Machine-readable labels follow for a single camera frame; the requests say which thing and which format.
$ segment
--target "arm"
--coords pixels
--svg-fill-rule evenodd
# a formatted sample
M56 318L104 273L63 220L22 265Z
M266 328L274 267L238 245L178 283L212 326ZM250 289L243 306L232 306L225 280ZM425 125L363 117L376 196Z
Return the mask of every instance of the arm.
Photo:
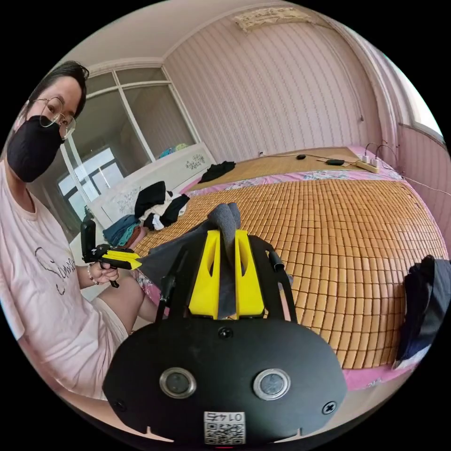
M41 376L44 382L55 392L60 398L73 405L74 407L86 412L88 415L103 421L104 423L114 426L131 434L140 435L142 437L152 438L155 440L164 440L166 442L172 442L172 440L159 437L150 432L147 434L140 434L139 432L126 426L114 413L107 401L101 401L99 399L93 399L86 396L77 395L71 391L65 389L50 373L50 371L41 363L34 349L29 344L26 337L22 336L17 340L23 353L26 355L30 363L36 372Z
M77 276L81 289L95 285L94 282L89 278L87 266L77 266Z

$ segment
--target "face mask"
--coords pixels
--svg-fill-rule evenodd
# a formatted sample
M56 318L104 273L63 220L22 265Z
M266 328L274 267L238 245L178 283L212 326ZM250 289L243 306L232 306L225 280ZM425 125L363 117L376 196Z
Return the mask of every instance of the face mask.
M58 124L43 127L40 116L32 116L11 138L8 165L20 180L31 183L50 167L63 142Z

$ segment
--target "qr code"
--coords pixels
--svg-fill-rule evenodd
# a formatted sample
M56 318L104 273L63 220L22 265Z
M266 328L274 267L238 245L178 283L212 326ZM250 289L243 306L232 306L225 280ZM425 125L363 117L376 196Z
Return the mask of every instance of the qr code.
M206 444L246 443L246 423L243 413L206 412L204 424Z

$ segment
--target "glass window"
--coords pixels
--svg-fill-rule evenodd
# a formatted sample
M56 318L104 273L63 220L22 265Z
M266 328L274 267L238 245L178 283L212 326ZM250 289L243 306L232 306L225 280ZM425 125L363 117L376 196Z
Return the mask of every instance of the glass window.
M168 86L130 88L124 93L155 158L178 144L194 144Z
M88 78L86 81L86 92L88 94L92 94L100 91L101 89L111 88L112 86L116 86L116 83L114 81L113 74L108 72L106 74Z
M110 164L103 170L93 175L94 184L100 191L100 194L107 192L112 186L123 180L124 177L116 163Z
M122 85L139 81L166 80L163 71L159 67L142 67L138 69L117 70L117 77Z
M116 91L87 101L72 138L77 151L66 146L70 162L90 198L150 161Z
M80 232L86 202L78 193L61 152L56 154L50 168L29 185L29 189L60 223L68 241L72 241Z
M83 199L82 195L77 191L75 194L69 197L69 203L80 218L80 221L83 221L83 218L85 217L86 202Z
M429 109L415 86L401 71L401 69L396 66L396 64L394 64L385 54L384 56L387 58L387 61L390 63L390 65L398 75L399 80L401 81L404 90L406 91L411 108L413 110L415 121L432 129L434 132L438 133L439 136L443 137L443 134L437 124L437 121L431 113L431 110Z

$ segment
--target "clothes pile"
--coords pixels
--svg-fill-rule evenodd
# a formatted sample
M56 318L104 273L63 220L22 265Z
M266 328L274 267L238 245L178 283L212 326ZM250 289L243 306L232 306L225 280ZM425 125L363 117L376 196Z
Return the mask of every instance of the clothes pile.
M393 369L420 362L443 322L451 300L451 263L426 256L404 278L406 313Z
M235 169L235 163L233 161L223 161L220 164L212 164L202 175L199 183L210 182L211 180L221 177L221 175L227 174L232 169Z
M161 230L185 213L189 197L166 191L163 181L143 189L136 199L134 214L126 215L103 231L105 240L114 247L130 248L145 228Z
M105 240L115 248L126 248L140 234L140 221L134 215L126 215L103 231Z
M173 154L174 152L177 152L178 150L186 149L187 147L189 147L189 146L184 142L182 142L181 144L177 144L174 147L169 147L161 153L161 155L158 157L158 159L163 158L166 155Z
M188 201L186 194L166 191L165 183L157 182L138 194L135 218L149 230L161 230L185 213Z

